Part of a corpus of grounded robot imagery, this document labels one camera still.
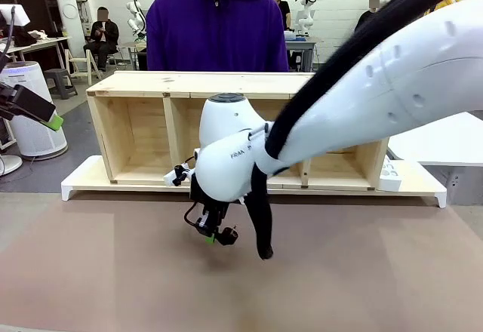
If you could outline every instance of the black pants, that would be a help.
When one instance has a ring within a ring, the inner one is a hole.
[[[84,52],[90,50],[92,54],[97,54],[97,67],[106,70],[107,56],[110,53],[109,45],[104,41],[96,41],[84,45]]]

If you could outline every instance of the chair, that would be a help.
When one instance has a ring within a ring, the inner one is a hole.
[[[72,66],[74,67],[74,73],[70,72],[70,63],[72,63]],[[81,72],[77,66],[77,63],[86,63],[87,64],[87,72]],[[102,79],[103,76],[100,74],[99,69],[97,68],[96,61],[94,60],[94,57],[92,56],[92,53],[90,50],[85,51],[85,58],[74,58],[72,54],[70,53],[69,49],[66,49],[66,66],[67,66],[67,71],[72,77],[88,77],[88,83],[89,85],[92,85],[92,69],[94,68],[94,71],[96,73],[96,76],[98,79]]]
[[[67,77],[69,80],[70,85],[65,85],[64,84],[64,77]],[[53,79],[55,83],[55,88],[57,90],[57,94],[59,94],[63,100],[68,100],[69,99],[69,94],[72,92],[75,92],[75,95],[77,95],[77,90],[74,87],[74,84],[72,83],[72,79],[70,78],[70,74],[67,71],[67,69],[49,69],[44,72],[44,78],[45,80],[47,79]]]

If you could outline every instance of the yellow object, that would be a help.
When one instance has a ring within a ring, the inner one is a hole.
[[[460,2],[461,0],[443,0],[442,2],[440,2],[439,4],[436,5],[436,7],[434,9],[429,9],[426,13],[424,13],[424,15],[427,15],[427,14],[431,14],[433,11],[437,11],[441,8],[444,8],[445,6],[448,6],[448,5],[452,5],[456,2]]]

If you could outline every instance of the white base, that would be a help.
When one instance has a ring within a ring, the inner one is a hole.
[[[309,189],[269,189],[269,194],[339,195],[339,196],[408,196],[438,199],[440,208],[446,207],[446,188],[416,162],[395,161],[402,183],[398,192],[339,191]],[[189,192],[189,186],[122,185],[110,183],[102,156],[91,156],[75,169],[62,183],[62,200],[68,201],[75,191],[108,192]]]
[[[22,166],[22,159],[18,156],[0,156],[0,176],[8,175]]]

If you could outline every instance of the brown mat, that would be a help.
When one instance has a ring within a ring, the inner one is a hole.
[[[85,332],[421,331],[483,326],[483,247],[451,210],[275,205],[273,260],[187,203],[58,202],[0,254],[0,324]]]

